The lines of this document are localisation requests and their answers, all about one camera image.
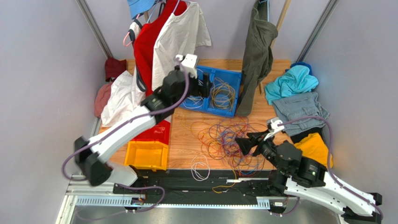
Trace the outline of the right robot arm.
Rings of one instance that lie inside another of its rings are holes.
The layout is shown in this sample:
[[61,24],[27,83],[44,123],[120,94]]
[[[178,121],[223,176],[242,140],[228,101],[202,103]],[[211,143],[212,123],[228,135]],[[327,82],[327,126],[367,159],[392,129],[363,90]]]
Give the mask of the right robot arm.
[[236,138],[240,151],[247,155],[254,147],[253,156],[262,155],[275,169],[270,171],[266,190],[274,196],[296,196],[326,207],[340,215],[348,224],[380,224],[382,216],[375,206],[382,203],[378,193],[357,189],[332,177],[327,168],[314,159],[302,155],[288,141],[280,145],[273,142],[269,131],[248,133],[246,138]]

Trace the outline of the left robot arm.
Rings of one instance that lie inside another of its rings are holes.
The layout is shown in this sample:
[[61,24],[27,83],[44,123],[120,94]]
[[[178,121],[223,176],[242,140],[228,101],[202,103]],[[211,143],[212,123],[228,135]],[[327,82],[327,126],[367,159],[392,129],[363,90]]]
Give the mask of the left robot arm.
[[77,138],[72,158],[84,180],[99,186],[115,176],[118,168],[111,166],[109,159],[121,146],[172,115],[187,97],[209,97],[212,85],[209,73],[203,72],[202,79],[198,79],[177,66],[163,79],[162,86],[133,110],[131,118],[89,140]]

